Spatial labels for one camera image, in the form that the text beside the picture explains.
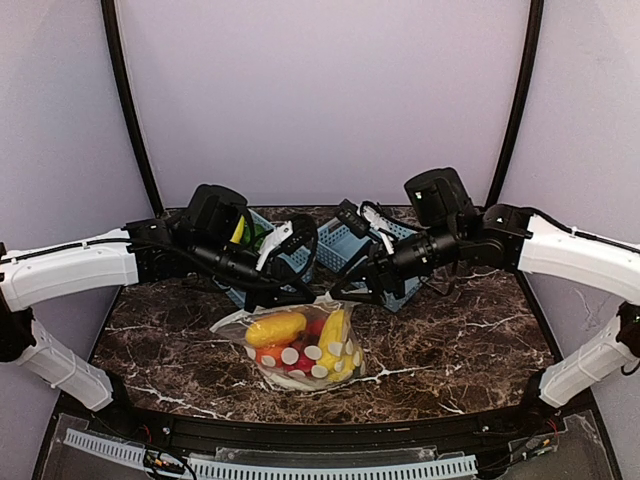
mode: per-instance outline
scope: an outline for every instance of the black camera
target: black camera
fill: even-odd
[[[477,212],[462,180],[453,168],[438,168],[416,175],[404,184],[423,227],[448,227],[464,233]]]

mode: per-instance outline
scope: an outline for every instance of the plastic toy food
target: plastic toy food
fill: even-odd
[[[246,340],[256,348],[288,345],[307,328],[307,318],[297,312],[275,313],[249,325]]]
[[[319,298],[311,305],[236,312],[211,331],[244,346],[267,381],[295,390],[323,390],[364,373],[351,330],[352,303]]]

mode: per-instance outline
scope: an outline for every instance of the marble tabletop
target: marble tabletop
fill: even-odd
[[[331,207],[265,207],[282,221],[304,211],[321,225]],[[394,215],[411,219],[410,209]],[[433,283],[446,286],[449,273]],[[338,280],[316,265],[318,293]],[[204,281],[168,280],[122,290],[93,363],[121,375],[142,408],[234,421],[379,423],[475,413],[517,404],[529,375],[552,363],[516,279],[461,266],[448,297],[427,288],[398,312],[359,305],[352,328],[367,373],[328,392],[295,392],[265,382],[244,349],[209,328],[237,310]]]

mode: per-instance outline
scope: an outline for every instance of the black metal frame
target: black metal frame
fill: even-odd
[[[520,130],[520,122],[524,114],[524,107],[527,103],[527,95],[529,93],[529,85],[533,75],[533,65],[536,59],[536,51],[538,49],[538,38],[540,37],[540,27],[542,25],[542,10],[544,8],[544,0],[531,0],[529,8],[529,21],[527,23],[527,33],[524,40],[524,49],[522,51],[522,61],[520,62],[520,73],[518,74],[518,83],[516,84],[516,92],[511,105],[511,114],[509,115],[509,123],[504,135],[502,149],[498,157],[498,164],[491,188],[487,196],[485,206],[488,208],[498,203],[502,187],[507,178],[507,172],[513,156],[513,149],[518,138]]]
[[[149,156],[147,155],[147,150],[142,138],[142,131],[140,130],[135,104],[133,103],[133,96],[131,95],[131,85],[129,84],[129,76],[127,75],[127,67],[124,60],[122,42],[120,40],[115,0],[102,0],[101,3],[104,29],[107,35],[111,66],[113,67],[113,76],[118,88],[122,114],[127,124],[131,147],[133,148],[138,170],[140,171],[140,176],[142,177],[142,182],[147,192],[147,198],[149,199],[151,208],[153,208],[153,213],[156,217],[159,217],[164,212],[164,205],[162,204],[158,185],[153,176]]]
[[[113,74],[118,87],[122,113],[127,123],[131,146],[133,147],[140,176],[142,177],[147,193],[147,198],[153,208],[153,212],[157,217],[159,217],[164,212],[165,207],[162,203],[162,199],[160,198],[158,185],[153,175],[151,163],[149,162],[149,156],[142,138],[142,132],[138,116],[136,114],[133,96],[131,95],[131,86],[122,50],[122,42],[120,40],[115,0],[101,0],[101,3],[107,43],[109,45],[109,54],[111,55],[111,65],[113,67]],[[524,113],[527,95],[529,93],[529,85],[533,74],[533,65],[538,47],[538,38],[540,36],[540,26],[542,24],[543,7],[544,0],[531,0],[529,20],[527,23],[527,31],[522,52],[522,61],[520,63],[520,72],[518,74],[518,82],[516,84],[516,91],[513,98],[513,104],[511,106],[511,113],[509,115],[509,122],[507,123],[502,149],[491,181],[486,207],[490,207],[498,202],[507,177],[509,164],[511,163],[511,157],[513,155],[513,149],[520,129],[520,122],[522,121],[522,115]]]
[[[562,359],[560,348],[553,337],[549,324],[540,305],[529,286],[526,276],[517,272],[517,282],[522,289],[538,325],[545,337],[554,360]],[[118,295],[114,299],[105,324],[108,322]],[[151,430],[154,444],[175,453],[188,455],[190,452],[215,452],[218,447],[256,449],[263,451],[363,451],[389,450],[409,447],[437,446],[439,453],[464,451],[474,454],[483,463],[502,458],[508,450],[509,438],[480,436],[484,425],[501,425],[515,412],[516,407],[501,408],[475,414],[457,415],[444,418],[431,418],[410,422],[379,423],[371,425],[287,425],[261,424],[221,420],[209,420],[185,415],[174,415],[152,410],[136,408],[136,413]],[[591,393],[586,390],[575,397],[562,409],[561,422],[566,416],[591,411],[603,439],[609,464],[616,480],[622,480],[620,467],[608,432],[602,420],[598,405]],[[49,451],[59,415],[65,413],[90,420],[90,428],[109,434],[103,424],[92,420],[87,410],[74,398],[62,393],[45,434],[33,480],[39,480]]]
[[[129,137],[136,156],[140,175],[144,182],[147,197],[153,207],[154,213],[159,216],[164,212],[165,208],[153,176],[131,95],[120,41],[115,2],[114,0],[101,0],[101,3],[107,42],[109,44],[109,52],[118,93],[120,95],[123,115],[127,123]],[[497,203],[511,161],[533,72],[543,4],[543,0],[531,0],[518,83],[504,143],[487,198],[487,206]],[[561,360],[562,355],[560,349],[553,337],[542,309],[529,286],[529,282],[525,275],[520,272],[516,273],[516,279],[538,321],[554,360]],[[114,299],[106,317],[105,324],[111,316],[120,292],[121,290],[118,291]],[[90,358],[93,358],[95,348],[103,333],[104,325],[92,349]],[[412,422],[327,426],[240,423],[171,415],[150,410],[136,410],[144,419],[145,424],[151,429],[153,437],[161,439],[158,443],[160,447],[169,448],[177,453],[183,454],[191,451],[210,453],[215,451],[216,447],[221,446],[280,451],[346,451],[366,449],[385,450],[408,446],[437,445],[440,453],[462,450],[467,454],[475,454],[478,456],[488,455],[501,457],[508,453],[507,442],[504,438],[482,437],[476,435],[476,433],[483,425],[494,422],[499,423],[501,419],[506,418],[512,413],[514,408],[515,407],[509,407],[478,414]],[[591,391],[587,390],[577,396],[563,409],[563,416],[585,410],[591,410],[593,412],[600,434],[604,440],[605,450],[609,457],[614,477],[621,480],[622,476],[611,441]],[[40,449],[38,462],[33,475],[34,479],[38,479],[42,473],[49,450],[48,446],[53,437],[57,419],[61,413],[91,420],[90,417],[87,416],[86,409],[84,409],[79,402],[64,393],[61,394]],[[91,427],[95,430],[102,430],[108,433],[98,422],[93,421]],[[163,430],[167,427],[170,433],[164,434]]]

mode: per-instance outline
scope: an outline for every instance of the lavender wall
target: lavender wall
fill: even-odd
[[[150,215],[117,100],[99,2],[0,1],[0,240],[33,248]],[[87,357],[114,290],[38,305]],[[0,365],[0,479],[31,478],[57,398]]]
[[[640,243],[640,7],[547,2],[527,109],[501,201]],[[565,354],[621,299],[551,278],[534,290]],[[594,387],[625,478],[640,471],[640,375]]]
[[[407,203],[408,178],[446,165],[484,201],[527,1],[119,3],[167,205],[202,181],[253,204]]]

